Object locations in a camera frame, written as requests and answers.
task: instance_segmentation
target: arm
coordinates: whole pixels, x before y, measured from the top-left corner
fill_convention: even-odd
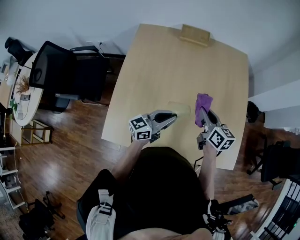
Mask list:
[[[200,169],[199,180],[207,200],[213,199],[215,194],[214,176],[216,171],[217,150],[209,143],[203,147],[203,161]]]
[[[143,146],[147,144],[148,141],[149,140],[134,140],[130,144],[125,155],[121,157],[112,170],[112,175],[117,181],[123,183],[128,178],[140,156]]]

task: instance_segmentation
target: person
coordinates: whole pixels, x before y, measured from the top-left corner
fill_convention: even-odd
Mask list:
[[[133,141],[113,170],[102,170],[78,200],[82,228],[90,210],[99,205],[97,189],[108,189],[114,194],[116,240],[211,240],[202,216],[214,199],[217,151],[206,143],[198,177],[175,150],[143,149],[146,143]]]

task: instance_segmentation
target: hand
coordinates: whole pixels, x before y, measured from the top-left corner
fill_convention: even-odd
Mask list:
[[[203,146],[203,155],[205,158],[216,159],[217,150],[211,145],[210,142],[206,141],[206,144]]]

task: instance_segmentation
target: black and white marker cube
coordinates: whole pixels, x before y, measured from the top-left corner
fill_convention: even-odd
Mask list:
[[[152,129],[142,115],[129,120],[129,130],[136,140],[151,139]]]
[[[216,150],[224,151],[230,148],[235,139],[228,128],[215,127],[207,138],[207,141],[209,141]]]

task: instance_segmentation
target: chair armrest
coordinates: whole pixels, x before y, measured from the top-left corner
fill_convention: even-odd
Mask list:
[[[74,47],[74,48],[71,48],[70,51],[72,52],[76,52],[76,51],[86,51],[86,50],[89,50],[89,51],[94,51],[96,53],[99,52],[99,50],[95,47],[95,46],[83,46],[83,47]]]
[[[56,93],[55,96],[57,98],[65,98],[65,99],[71,99],[71,100],[80,100],[80,95],[76,95],[76,94],[60,94],[60,93]]]

